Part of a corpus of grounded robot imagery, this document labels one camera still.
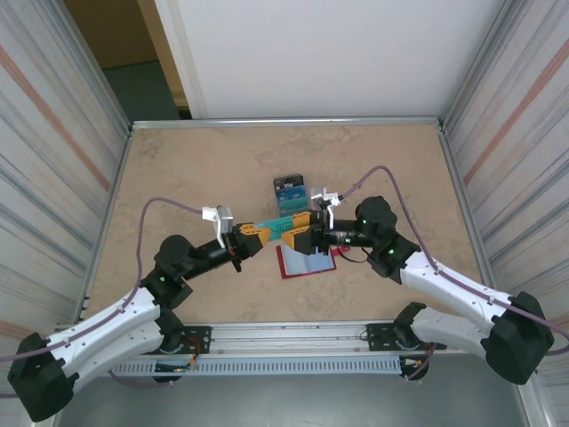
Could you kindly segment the aluminium frame post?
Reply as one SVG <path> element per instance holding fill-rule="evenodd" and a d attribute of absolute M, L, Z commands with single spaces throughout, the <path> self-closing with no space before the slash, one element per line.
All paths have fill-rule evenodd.
<path fill-rule="evenodd" d="M 54 20 L 55 28 L 59 31 L 64 45 L 70 50 L 71 57 L 77 63 L 80 75 L 86 80 L 111 124 L 118 132 L 129 136 L 132 132 L 132 123 L 112 91 L 67 6 L 63 0 L 47 0 L 47 5 L 52 8 L 48 14 Z"/>
<path fill-rule="evenodd" d="M 509 29 L 528 3 L 529 0 L 503 0 L 497 16 L 475 54 L 453 100 L 445 113 L 439 118 L 441 132 L 449 133 L 454 126 L 469 103 L 469 99 L 493 61 L 494 56 L 503 45 L 503 40 L 506 38 Z"/>

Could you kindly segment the black Vip card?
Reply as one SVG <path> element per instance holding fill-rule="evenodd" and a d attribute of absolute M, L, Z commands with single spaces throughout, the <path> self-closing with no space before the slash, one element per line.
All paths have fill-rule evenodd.
<path fill-rule="evenodd" d="M 304 185 L 304 179 L 301 174 L 292 174 L 292 175 L 277 177 L 273 180 L 273 186 L 275 191 L 281 191 L 303 185 Z"/>

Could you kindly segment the red card holder wallet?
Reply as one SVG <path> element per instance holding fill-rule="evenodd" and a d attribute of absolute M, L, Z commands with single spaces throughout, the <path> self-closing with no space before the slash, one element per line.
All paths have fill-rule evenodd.
<path fill-rule="evenodd" d="M 336 270 L 335 258 L 345 254 L 348 248 L 336 248 L 329 254 L 305 255 L 289 246 L 277 246 L 276 256 L 282 279 L 300 278 Z"/>

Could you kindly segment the clear acrylic card stand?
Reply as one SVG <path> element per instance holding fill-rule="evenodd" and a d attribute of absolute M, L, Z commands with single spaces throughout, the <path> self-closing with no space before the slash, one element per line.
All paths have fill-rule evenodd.
<path fill-rule="evenodd" d="M 304 177 L 299 174 L 289 174 L 273 180 L 279 215 L 289 216 L 309 209 L 307 190 Z"/>

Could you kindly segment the aluminium table end rail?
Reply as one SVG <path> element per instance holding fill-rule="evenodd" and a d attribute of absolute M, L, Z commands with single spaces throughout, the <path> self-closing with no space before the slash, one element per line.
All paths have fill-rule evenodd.
<path fill-rule="evenodd" d="M 438 117 L 288 117 L 288 118 L 226 118 L 191 120 L 134 121 L 132 129 L 194 129 L 194 128 L 245 128 L 245 127 L 299 127 L 343 125 L 439 125 Z"/>

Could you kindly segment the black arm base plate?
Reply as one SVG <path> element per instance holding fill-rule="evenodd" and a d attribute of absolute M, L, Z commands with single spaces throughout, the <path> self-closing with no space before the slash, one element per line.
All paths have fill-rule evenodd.
<path fill-rule="evenodd" d="M 390 322 L 365 325 L 358 339 L 366 343 L 368 350 L 372 352 L 430 350 L 430 345 L 426 342 L 415 340 L 411 344 L 403 343 L 395 331 L 395 326 Z"/>
<path fill-rule="evenodd" d="M 212 344 L 212 328 L 210 326 L 185 326 L 176 354 L 199 356 L 208 354 Z"/>

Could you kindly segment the green VIP card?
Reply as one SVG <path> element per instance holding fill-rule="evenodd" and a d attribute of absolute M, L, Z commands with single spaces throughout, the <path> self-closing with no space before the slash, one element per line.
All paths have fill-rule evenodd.
<path fill-rule="evenodd" d="M 309 210 L 309 202 L 306 198 L 281 201 L 278 202 L 277 206 L 280 217 L 294 215 L 296 213 Z"/>

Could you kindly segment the teal chip card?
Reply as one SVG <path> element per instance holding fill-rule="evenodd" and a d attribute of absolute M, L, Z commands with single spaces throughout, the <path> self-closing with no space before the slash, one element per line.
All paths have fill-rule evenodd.
<path fill-rule="evenodd" d="M 254 227 L 259 228 L 259 229 L 266 228 L 266 229 L 270 229 L 271 231 L 276 232 L 276 233 L 282 233 L 284 231 L 294 229 L 293 217 L 291 215 L 289 215 L 289 216 L 280 217 L 280 218 L 273 219 L 273 220 L 267 220 L 264 222 L 257 222 L 254 224 Z"/>

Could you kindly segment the wooden door frame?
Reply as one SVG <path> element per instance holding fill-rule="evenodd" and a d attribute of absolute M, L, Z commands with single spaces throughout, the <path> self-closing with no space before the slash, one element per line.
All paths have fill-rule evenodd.
<path fill-rule="evenodd" d="M 191 119 L 190 107 L 156 7 L 156 0 L 137 0 L 137 2 L 180 118 Z"/>

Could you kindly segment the aluminium table side rail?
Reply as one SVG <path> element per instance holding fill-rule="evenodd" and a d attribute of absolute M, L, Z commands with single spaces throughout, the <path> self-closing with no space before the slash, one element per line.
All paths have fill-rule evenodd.
<path fill-rule="evenodd" d="M 108 227 L 112 218 L 112 214 L 116 205 L 116 198 L 120 188 L 121 180 L 124 175 L 124 169 L 126 166 L 126 162 L 129 156 L 129 152 L 132 146 L 132 139 L 133 139 L 134 131 L 131 131 L 128 135 L 128 139 L 124 145 L 124 149 L 122 151 L 122 155 L 120 157 L 120 161 L 118 167 L 116 169 L 115 179 L 112 183 L 112 186 L 108 193 L 108 203 L 107 207 L 101 222 L 100 232 L 96 241 L 96 244 L 92 251 L 92 258 L 89 263 L 89 270 L 87 272 L 85 282 L 84 282 L 84 291 L 81 300 L 79 301 L 77 308 L 76 308 L 76 315 L 74 317 L 74 322 L 81 322 L 84 319 L 84 313 L 88 308 L 90 297 L 92 294 L 92 287 L 96 278 L 97 269 L 100 264 L 100 258 L 104 246 L 104 242 L 106 240 L 106 236 L 108 234 Z"/>
<path fill-rule="evenodd" d="M 469 241 L 472 246 L 473 253 L 475 255 L 479 275 L 482 279 L 482 284 L 494 289 L 495 283 L 493 269 L 487 256 L 486 250 L 483 246 L 483 239 L 476 224 L 474 214 L 471 210 L 466 186 L 463 182 L 463 179 L 461 178 L 459 168 L 454 158 L 447 131 L 442 125 L 439 125 L 437 128 L 437 137 L 439 139 L 441 150 L 443 152 L 445 162 L 450 174 L 454 192 L 458 199 L 461 215 L 467 229 L 467 234 L 469 236 Z"/>

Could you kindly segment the grey metal shelf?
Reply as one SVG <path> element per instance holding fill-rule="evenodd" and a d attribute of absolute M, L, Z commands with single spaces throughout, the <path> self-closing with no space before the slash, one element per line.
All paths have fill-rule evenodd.
<path fill-rule="evenodd" d="M 56 427 L 529 427 L 517 387 L 470 356 L 427 375 L 214 376 L 137 390 L 100 378 Z"/>

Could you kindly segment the translucent corrugated side panel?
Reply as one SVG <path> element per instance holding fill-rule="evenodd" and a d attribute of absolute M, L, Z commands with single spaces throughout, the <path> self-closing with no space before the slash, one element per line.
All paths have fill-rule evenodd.
<path fill-rule="evenodd" d="M 447 135 L 495 287 L 569 331 L 569 0 L 529 0 Z"/>
<path fill-rule="evenodd" d="M 47 0 L 0 0 L 0 402 L 20 341 L 74 321 L 128 136 Z"/>

